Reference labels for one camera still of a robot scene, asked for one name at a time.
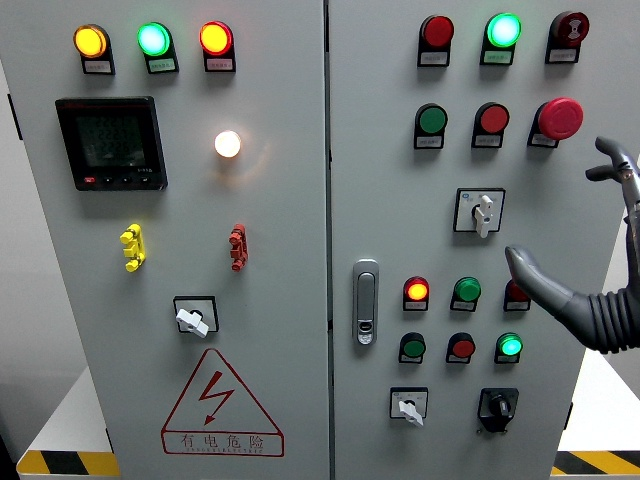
lightning bolt symbol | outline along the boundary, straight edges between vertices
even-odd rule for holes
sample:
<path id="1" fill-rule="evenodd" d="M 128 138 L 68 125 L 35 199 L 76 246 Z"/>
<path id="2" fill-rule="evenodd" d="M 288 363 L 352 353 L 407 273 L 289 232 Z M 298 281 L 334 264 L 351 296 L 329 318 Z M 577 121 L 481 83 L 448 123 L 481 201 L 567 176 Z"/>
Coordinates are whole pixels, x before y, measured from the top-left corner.
<path id="1" fill-rule="evenodd" d="M 207 415 L 207 418 L 204 421 L 205 425 L 208 425 L 215 420 L 214 415 L 216 414 L 216 412 L 222 408 L 222 405 L 224 405 L 225 402 L 229 400 L 229 397 L 231 396 L 231 394 L 235 392 L 235 390 L 226 390 L 224 392 L 218 392 L 214 394 L 211 393 L 211 389 L 215 386 L 216 383 L 218 383 L 218 380 L 220 380 L 221 377 L 222 377 L 222 372 L 216 371 L 216 373 L 213 374 L 213 377 L 211 377 L 211 380 L 209 381 L 207 388 L 204 389 L 204 392 L 202 392 L 202 395 L 200 395 L 200 398 L 198 399 L 199 401 L 202 401 L 202 400 L 208 400 L 210 398 L 224 396 L 224 398 L 222 399 L 222 402 L 220 402 L 220 405 L 218 405 L 218 408 L 216 408 L 211 415 Z"/>

red push button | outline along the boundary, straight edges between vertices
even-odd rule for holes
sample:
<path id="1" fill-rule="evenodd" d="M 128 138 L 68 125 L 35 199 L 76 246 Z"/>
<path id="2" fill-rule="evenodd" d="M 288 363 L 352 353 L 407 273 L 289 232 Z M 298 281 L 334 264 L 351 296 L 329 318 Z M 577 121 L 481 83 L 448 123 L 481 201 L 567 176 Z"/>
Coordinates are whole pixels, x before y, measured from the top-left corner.
<path id="1" fill-rule="evenodd" d="M 573 98 L 560 97 L 542 107 L 538 115 L 538 126 L 545 137 L 565 140 L 580 130 L 584 112 Z"/>
<path id="2" fill-rule="evenodd" d="M 556 43 L 566 48 L 579 46 L 589 33 L 589 19 L 582 12 L 564 12 L 551 24 Z"/>
<path id="3" fill-rule="evenodd" d="M 513 280 L 507 283 L 507 295 L 513 302 L 528 302 L 529 296 L 518 287 Z"/>
<path id="4" fill-rule="evenodd" d="M 465 332 L 456 333 L 449 339 L 447 346 L 447 363 L 468 364 L 476 351 L 476 344 L 471 335 Z"/>
<path id="5" fill-rule="evenodd" d="M 469 340 L 462 340 L 453 346 L 453 354 L 458 358 L 469 358 L 476 351 L 476 346 Z"/>
<path id="6" fill-rule="evenodd" d="M 480 126 L 487 133 L 498 133 L 504 130 L 509 123 L 509 112 L 502 105 L 492 105 L 482 112 Z"/>
<path id="7" fill-rule="evenodd" d="M 427 20 L 422 36 L 432 47 L 444 47 L 453 38 L 453 22 L 448 17 L 434 16 Z"/>

illuminated indicator light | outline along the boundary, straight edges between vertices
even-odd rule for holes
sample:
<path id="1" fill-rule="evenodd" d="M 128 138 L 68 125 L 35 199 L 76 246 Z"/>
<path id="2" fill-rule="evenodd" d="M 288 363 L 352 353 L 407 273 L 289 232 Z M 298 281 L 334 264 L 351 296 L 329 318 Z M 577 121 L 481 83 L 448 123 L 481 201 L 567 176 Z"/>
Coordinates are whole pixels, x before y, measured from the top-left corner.
<path id="1" fill-rule="evenodd" d="M 520 38 L 520 19 L 513 13 L 501 13 L 487 26 L 487 38 L 494 47 L 508 48 Z"/>
<path id="2" fill-rule="evenodd" d="M 429 295 L 429 283 L 422 277 L 413 277 L 404 284 L 404 293 L 412 302 L 423 302 Z"/>
<path id="3" fill-rule="evenodd" d="M 501 105 L 493 105 L 482 112 L 480 126 L 488 133 L 498 133 L 509 123 L 509 112 Z"/>
<path id="4" fill-rule="evenodd" d="M 530 300 L 529 296 L 524 293 L 513 280 L 509 280 L 507 284 L 507 294 L 514 302 L 528 302 Z"/>
<path id="5" fill-rule="evenodd" d="M 430 107 L 420 114 L 419 122 L 426 133 L 437 133 L 447 124 L 447 117 L 442 109 Z"/>
<path id="6" fill-rule="evenodd" d="M 200 44 L 211 55 L 224 55 L 233 44 L 231 30 L 222 22 L 209 22 L 200 29 Z"/>
<path id="7" fill-rule="evenodd" d="M 505 333 L 498 340 L 498 347 L 503 355 L 512 357 L 522 351 L 522 340 L 515 333 Z"/>
<path id="8" fill-rule="evenodd" d="M 147 23 L 138 30 L 138 45 L 151 57 L 159 57 L 169 50 L 169 32 L 159 23 Z"/>
<path id="9" fill-rule="evenodd" d="M 458 280 L 454 287 L 456 296 L 464 302 L 475 302 L 482 292 L 480 282 L 473 277 L 466 277 Z"/>
<path id="10" fill-rule="evenodd" d="M 404 350 L 404 354 L 407 357 L 417 358 L 424 354 L 424 352 L 426 351 L 426 347 L 424 343 L 418 340 L 411 340 L 405 343 L 403 350 Z"/>
<path id="11" fill-rule="evenodd" d="M 226 158 L 235 157 L 240 151 L 240 136 L 231 130 L 225 130 L 216 137 L 214 142 L 216 152 Z"/>
<path id="12" fill-rule="evenodd" d="M 407 295 L 414 302 L 419 302 L 420 300 L 423 300 L 427 296 L 428 292 L 429 290 L 427 289 L 426 285 L 423 285 L 421 283 L 415 283 L 409 287 L 409 290 L 407 291 Z"/>
<path id="13" fill-rule="evenodd" d="M 107 38 L 101 28 L 95 25 L 82 25 L 73 34 L 73 43 L 80 55 L 98 58 L 107 51 Z"/>
<path id="14" fill-rule="evenodd" d="M 470 340 L 462 340 L 453 346 L 453 354 L 458 358 L 469 358 L 476 351 L 476 346 Z"/>
<path id="15" fill-rule="evenodd" d="M 448 17 L 433 17 L 425 25 L 422 35 L 432 47 L 449 45 L 453 38 L 453 22 Z"/>
<path id="16" fill-rule="evenodd" d="M 552 140 L 566 140 L 582 126 L 584 111 L 573 98 L 560 97 L 545 104 L 538 115 L 542 134 Z"/>

emergency stop button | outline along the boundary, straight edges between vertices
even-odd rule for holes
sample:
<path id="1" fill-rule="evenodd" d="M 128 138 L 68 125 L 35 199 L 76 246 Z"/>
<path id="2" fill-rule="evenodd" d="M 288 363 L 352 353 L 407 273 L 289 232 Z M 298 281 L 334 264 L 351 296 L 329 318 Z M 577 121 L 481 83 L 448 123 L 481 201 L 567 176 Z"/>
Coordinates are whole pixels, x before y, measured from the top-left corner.
<path id="1" fill-rule="evenodd" d="M 540 106 L 529 134 L 529 146 L 556 148 L 560 140 L 575 135 L 584 112 L 577 100 L 559 97 Z"/>

yellow black hazard stripe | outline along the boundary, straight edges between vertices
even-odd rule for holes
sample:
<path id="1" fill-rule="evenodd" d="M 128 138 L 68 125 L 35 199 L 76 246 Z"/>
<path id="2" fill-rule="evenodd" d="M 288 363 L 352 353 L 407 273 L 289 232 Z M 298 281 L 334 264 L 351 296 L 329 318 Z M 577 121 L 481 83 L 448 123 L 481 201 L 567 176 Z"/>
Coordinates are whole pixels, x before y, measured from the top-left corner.
<path id="1" fill-rule="evenodd" d="M 640 452 L 558 452 L 551 475 L 640 475 Z"/>
<path id="2" fill-rule="evenodd" d="M 97 475 L 119 477 L 116 456 L 111 452 L 56 452 L 29 450 L 18 462 L 18 473 Z"/>

